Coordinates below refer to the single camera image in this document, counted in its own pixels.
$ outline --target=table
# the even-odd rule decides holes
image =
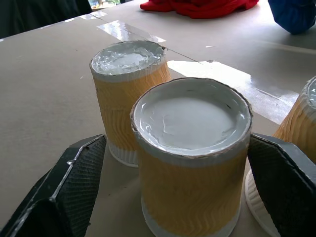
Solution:
[[[280,112],[291,106],[306,81],[316,75],[316,29],[290,36],[273,22],[266,1],[245,12],[203,20],[174,12],[143,12],[141,2],[0,40],[0,228],[68,145],[104,133],[89,62],[124,35],[108,34],[100,25],[119,20],[134,31],[125,37],[166,40],[162,44],[168,49],[170,67],[173,62],[193,66],[204,62],[212,71],[218,68],[216,60],[244,71],[242,75],[249,75],[251,81],[232,77],[230,82],[242,84],[241,90],[254,98],[276,101],[274,109]],[[183,68],[173,67],[171,76],[189,75],[190,70]],[[264,102],[261,107],[260,101],[254,102],[253,131],[272,135],[281,117],[269,114],[273,108],[265,108]],[[267,237],[251,216],[244,194],[241,205],[231,236]],[[90,221],[87,237],[153,236],[141,212],[138,170],[118,163],[108,150]]]

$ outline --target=upside-down paper cup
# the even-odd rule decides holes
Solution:
[[[312,162],[316,163],[316,77],[305,85],[273,136],[298,146]],[[245,195],[249,209],[260,226],[270,236],[279,237],[280,234],[260,198],[252,171],[249,171],[246,178]]]
[[[157,237],[227,237],[239,217],[252,112],[234,89],[181,78],[131,112],[145,220]]]
[[[149,88],[170,80],[164,48],[150,41],[110,45],[90,63],[101,116],[114,158],[137,167],[137,144],[129,114]]]

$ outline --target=paper cup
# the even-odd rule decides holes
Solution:
[[[150,41],[112,44],[90,63],[101,116],[114,158],[137,167],[137,144],[129,114],[149,88],[170,80],[164,48]]]
[[[273,136],[298,146],[312,162],[316,163],[316,77],[305,85]],[[280,234],[259,196],[252,171],[247,175],[245,195],[248,207],[260,226],[270,236],[279,237]]]
[[[227,237],[239,216],[252,112],[234,89],[181,78],[131,112],[145,220],[157,237]]]

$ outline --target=cardboard surface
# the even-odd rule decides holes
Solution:
[[[165,39],[168,61],[215,59],[251,74],[253,89],[277,98],[300,92],[316,75],[316,29],[290,37],[264,4],[220,19],[193,20],[174,12],[142,12],[142,1],[102,10],[107,15],[100,18],[78,17],[0,41],[0,228],[68,145],[104,133],[89,62],[119,40],[97,26],[124,21]],[[254,132],[272,135],[277,127],[254,114]],[[141,212],[138,170],[118,163],[108,150],[86,236],[153,236]],[[244,197],[231,236],[267,237]]]

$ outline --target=blue fabric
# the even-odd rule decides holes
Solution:
[[[268,0],[275,22],[291,34],[307,31],[315,24],[313,0]]]

